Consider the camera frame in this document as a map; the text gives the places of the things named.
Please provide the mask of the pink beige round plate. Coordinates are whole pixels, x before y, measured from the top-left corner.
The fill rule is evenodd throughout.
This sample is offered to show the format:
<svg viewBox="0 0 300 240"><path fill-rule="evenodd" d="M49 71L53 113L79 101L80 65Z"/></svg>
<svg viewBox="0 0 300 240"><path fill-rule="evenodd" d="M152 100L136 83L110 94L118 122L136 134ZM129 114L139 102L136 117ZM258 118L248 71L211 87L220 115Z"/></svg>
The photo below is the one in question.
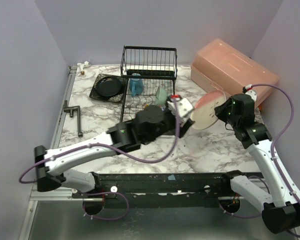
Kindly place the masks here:
<svg viewBox="0 0 300 240"><path fill-rule="evenodd" d="M226 101L226 95L215 90L206 93L195 104L194 111L190 119L194 122L192 128L195 130L205 130L214 125L218 118L215 115L215 108L221 106Z"/></svg>

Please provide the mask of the mint green bowl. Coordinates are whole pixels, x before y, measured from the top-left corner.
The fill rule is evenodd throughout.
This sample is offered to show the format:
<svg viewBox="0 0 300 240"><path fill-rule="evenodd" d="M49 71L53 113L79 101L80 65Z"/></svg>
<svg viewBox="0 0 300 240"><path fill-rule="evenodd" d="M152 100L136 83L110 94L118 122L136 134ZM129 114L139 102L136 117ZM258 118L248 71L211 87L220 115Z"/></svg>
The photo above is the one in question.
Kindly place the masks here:
<svg viewBox="0 0 300 240"><path fill-rule="evenodd" d="M159 86L155 94L155 105L159 107L165 106L167 97L168 97L167 91L163 87Z"/></svg>

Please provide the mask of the blue floral mug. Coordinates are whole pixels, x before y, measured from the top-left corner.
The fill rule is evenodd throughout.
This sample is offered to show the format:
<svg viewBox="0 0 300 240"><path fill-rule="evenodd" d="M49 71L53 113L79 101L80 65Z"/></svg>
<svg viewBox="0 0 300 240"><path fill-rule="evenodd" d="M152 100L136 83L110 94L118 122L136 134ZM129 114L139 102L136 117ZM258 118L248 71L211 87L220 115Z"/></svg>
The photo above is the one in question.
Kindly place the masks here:
<svg viewBox="0 0 300 240"><path fill-rule="evenodd" d="M133 73L132 78L129 79L129 90L133 98L140 95L144 90L143 79L140 76L139 73Z"/></svg>

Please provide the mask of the black patterned square plate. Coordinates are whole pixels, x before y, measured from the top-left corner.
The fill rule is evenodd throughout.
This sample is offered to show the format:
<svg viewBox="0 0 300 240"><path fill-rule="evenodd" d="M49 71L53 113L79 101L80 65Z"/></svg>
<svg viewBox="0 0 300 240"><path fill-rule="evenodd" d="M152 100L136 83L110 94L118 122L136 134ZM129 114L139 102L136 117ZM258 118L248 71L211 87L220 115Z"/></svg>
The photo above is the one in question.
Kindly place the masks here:
<svg viewBox="0 0 300 240"><path fill-rule="evenodd" d="M122 87L121 87L121 90L120 90L119 94L117 94L115 96L112 96L112 97L103 97L103 96L101 96L97 93L96 85L97 85L97 82L99 80L101 80L104 77L109 77L109 76L110 77L117 77L121 81ZM101 101L101 102L121 103L122 99L123 99L124 91L126 89L126 85L127 85L127 81L124 78L120 77L120 76L100 73L100 74L97 75L97 77L95 79L95 82L94 82L94 84L91 88L89 98L92 99L92 100Z"/></svg>

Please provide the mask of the black round plate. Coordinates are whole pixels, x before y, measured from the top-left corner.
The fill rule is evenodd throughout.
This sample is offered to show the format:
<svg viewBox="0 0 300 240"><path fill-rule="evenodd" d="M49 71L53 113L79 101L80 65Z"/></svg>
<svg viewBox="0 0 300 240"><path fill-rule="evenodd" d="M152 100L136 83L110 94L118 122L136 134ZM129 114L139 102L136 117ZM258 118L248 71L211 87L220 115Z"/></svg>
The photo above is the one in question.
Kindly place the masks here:
<svg viewBox="0 0 300 240"><path fill-rule="evenodd" d="M120 93L122 86L117 77L106 76L97 82L95 90L102 97L114 97Z"/></svg>

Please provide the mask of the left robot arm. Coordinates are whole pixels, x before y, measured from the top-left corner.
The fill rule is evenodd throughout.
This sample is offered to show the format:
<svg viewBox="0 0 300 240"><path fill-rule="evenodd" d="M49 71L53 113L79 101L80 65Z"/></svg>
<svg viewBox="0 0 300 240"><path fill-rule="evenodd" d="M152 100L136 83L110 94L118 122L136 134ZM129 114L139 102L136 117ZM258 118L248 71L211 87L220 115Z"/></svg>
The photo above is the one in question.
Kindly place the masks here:
<svg viewBox="0 0 300 240"><path fill-rule="evenodd" d="M100 185L96 173L84 173L74 170L74 167L101 158L125 155L146 164L162 162L171 155L173 149L157 160L141 159L131 155L131 152L170 131L174 132L172 146L176 147L179 138L194 123L191 119L182 123L182 119L193 110L192 105L183 106L180 103L177 106L170 103L165 109L150 105L139 111L134 119L120 122L89 140L58 149L37 146L34 150L37 190L49 192L65 187L83 193L93 191Z"/></svg>

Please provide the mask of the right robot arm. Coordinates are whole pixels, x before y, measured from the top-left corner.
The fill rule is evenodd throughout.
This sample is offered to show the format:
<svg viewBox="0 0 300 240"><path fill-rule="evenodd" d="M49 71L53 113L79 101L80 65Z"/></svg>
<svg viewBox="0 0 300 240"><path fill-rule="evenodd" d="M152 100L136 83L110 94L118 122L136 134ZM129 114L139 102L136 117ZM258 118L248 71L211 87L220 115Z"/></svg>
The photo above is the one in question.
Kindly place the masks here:
<svg viewBox="0 0 300 240"><path fill-rule="evenodd" d="M244 93L235 94L217 106L214 112L219 120L231 125L235 137L257 163L269 192L252 183L238 170L223 175L227 188L252 204L273 234L300 227L300 190L276 154L268 129L255 121L253 98Z"/></svg>

